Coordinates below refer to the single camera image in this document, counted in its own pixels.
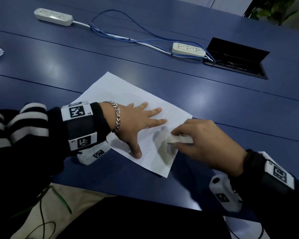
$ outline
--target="black sleeve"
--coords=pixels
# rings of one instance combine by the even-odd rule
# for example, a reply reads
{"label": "black sleeve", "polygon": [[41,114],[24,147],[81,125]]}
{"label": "black sleeve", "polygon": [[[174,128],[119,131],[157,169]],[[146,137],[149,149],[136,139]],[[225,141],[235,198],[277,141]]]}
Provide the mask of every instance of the black sleeve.
{"label": "black sleeve", "polygon": [[[111,130],[100,105],[91,108],[100,143]],[[74,155],[60,108],[46,111],[45,105],[30,103],[20,111],[0,110],[0,238],[10,238],[23,225],[30,212],[10,217],[33,205],[50,176]]]}
{"label": "black sleeve", "polygon": [[291,189],[264,172],[262,154],[247,152],[244,172],[230,178],[232,189],[253,210],[270,238],[299,238],[299,180],[294,177]]}

